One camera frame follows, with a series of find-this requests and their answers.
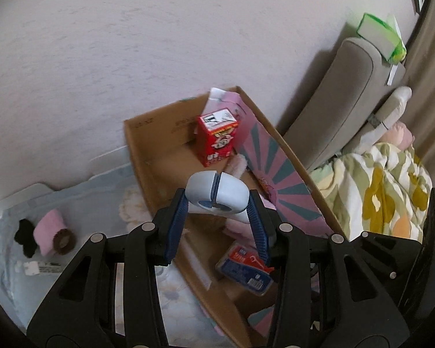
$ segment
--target pillow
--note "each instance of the pillow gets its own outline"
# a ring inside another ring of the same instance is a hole
[[[408,130],[406,124],[397,121],[383,134],[378,142],[388,142],[395,145],[399,150],[405,150],[414,142],[414,136],[411,131]]]
[[[407,86],[396,88],[381,108],[369,117],[363,128],[345,145],[342,154],[363,154],[369,150],[401,118],[411,94],[411,88]]]

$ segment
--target floral blanket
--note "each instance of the floral blanket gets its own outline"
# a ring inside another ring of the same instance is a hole
[[[345,235],[362,231],[422,241],[432,180],[410,147],[378,143],[311,173]]]

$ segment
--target gray chair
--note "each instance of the gray chair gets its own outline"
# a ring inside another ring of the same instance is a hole
[[[343,41],[319,87],[283,137],[308,171],[341,151],[400,85],[404,66],[399,64],[387,86],[390,70],[368,41]]]

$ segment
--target tan curtain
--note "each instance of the tan curtain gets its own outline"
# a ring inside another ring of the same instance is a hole
[[[416,154],[422,159],[435,187],[435,0],[405,62],[405,85],[412,89],[403,122],[415,135]]]

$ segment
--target sunburst pattern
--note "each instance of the sunburst pattern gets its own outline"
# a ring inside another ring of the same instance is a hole
[[[261,123],[254,124],[245,141],[236,150],[246,157],[250,170],[276,206],[282,220],[292,223],[307,234],[330,233],[307,186],[277,141]]]

